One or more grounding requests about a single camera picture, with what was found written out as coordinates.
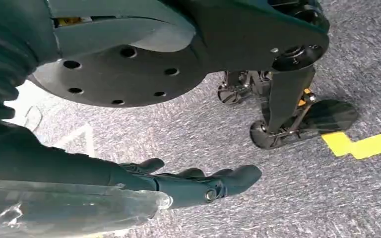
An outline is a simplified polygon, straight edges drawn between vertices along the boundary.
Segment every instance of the gray carpet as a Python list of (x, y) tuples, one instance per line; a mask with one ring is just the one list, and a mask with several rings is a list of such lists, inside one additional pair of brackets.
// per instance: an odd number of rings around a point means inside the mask
[[(317, 64), (313, 90), (356, 105), (360, 120), (347, 134), (381, 133), (381, 0), (323, 0), (331, 46)], [(39, 139), (53, 145), (85, 123), (96, 156), (117, 162), (158, 157), (164, 172), (198, 167), (207, 173), (255, 164), (263, 177), (246, 193), (208, 206), (166, 211), (128, 238), (381, 238), (381, 154), (335, 157), (320, 138), (262, 151), (249, 126), (254, 101), (227, 107), (216, 98), (212, 74), (172, 101), (131, 109), (80, 105), (53, 96), (38, 103)], [(79, 136), (64, 145), (86, 152)]]

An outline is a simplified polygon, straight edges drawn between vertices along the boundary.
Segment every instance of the yellow floor marking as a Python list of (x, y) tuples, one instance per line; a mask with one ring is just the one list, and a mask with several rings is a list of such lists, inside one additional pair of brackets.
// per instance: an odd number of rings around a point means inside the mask
[(361, 160), (381, 154), (381, 134), (356, 142), (352, 142), (344, 132), (325, 134), (322, 138), (336, 156), (352, 154)]
[(328, 144), (328, 147), (336, 156), (343, 156), (350, 153), (350, 138), (344, 132), (335, 132), (322, 135), (322, 139)]

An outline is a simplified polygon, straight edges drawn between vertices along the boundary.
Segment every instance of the screw hole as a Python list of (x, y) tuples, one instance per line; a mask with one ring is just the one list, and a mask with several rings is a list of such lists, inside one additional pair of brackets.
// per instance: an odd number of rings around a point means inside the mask
[(112, 104), (114, 105), (123, 105), (125, 104), (124, 100), (113, 100)]
[(180, 72), (177, 68), (168, 68), (164, 71), (164, 74), (165, 75), (168, 75), (168, 76), (176, 76), (178, 75)]
[(67, 60), (63, 63), (63, 65), (65, 66), (65, 68), (69, 68), (69, 69), (76, 69), (81, 67), (80, 63), (73, 60)]
[(129, 59), (136, 57), (137, 54), (138, 52), (134, 48), (124, 48), (121, 50), (121, 56)]
[(165, 95), (166, 95), (165, 92), (156, 92), (156, 93), (154, 93), (154, 96), (156, 96), (156, 97), (164, 97)]
[(82, 90), (80, 88), (70, 88), (70, 89), (68, 89), (68, 92), (70, 92), (72, 94), (81, 94), (84, 92), (84, 90)]

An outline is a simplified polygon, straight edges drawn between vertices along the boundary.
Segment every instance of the transparent plastic film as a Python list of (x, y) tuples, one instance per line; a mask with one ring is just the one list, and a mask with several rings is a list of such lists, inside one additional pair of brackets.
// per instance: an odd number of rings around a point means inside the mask
[(0, 180), (0, 238), (75, 238), (142, 225), (171, 206), (162, 192)]

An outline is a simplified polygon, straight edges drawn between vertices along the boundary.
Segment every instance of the wheel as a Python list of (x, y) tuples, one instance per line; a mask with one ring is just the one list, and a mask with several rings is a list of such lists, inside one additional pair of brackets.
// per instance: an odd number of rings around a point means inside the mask
[(217, 91), (218, 99), (225, 105), (233, 105), (240, 102), (242, 96), (239, 93), (230, 91), (227, 86), (220, 85)]
[(260, 120), (251, 125), (250, 136), (252, 142), (261, 149), (273, 149), (282, 144), (281, 138), (266, 133), (265, 123)]

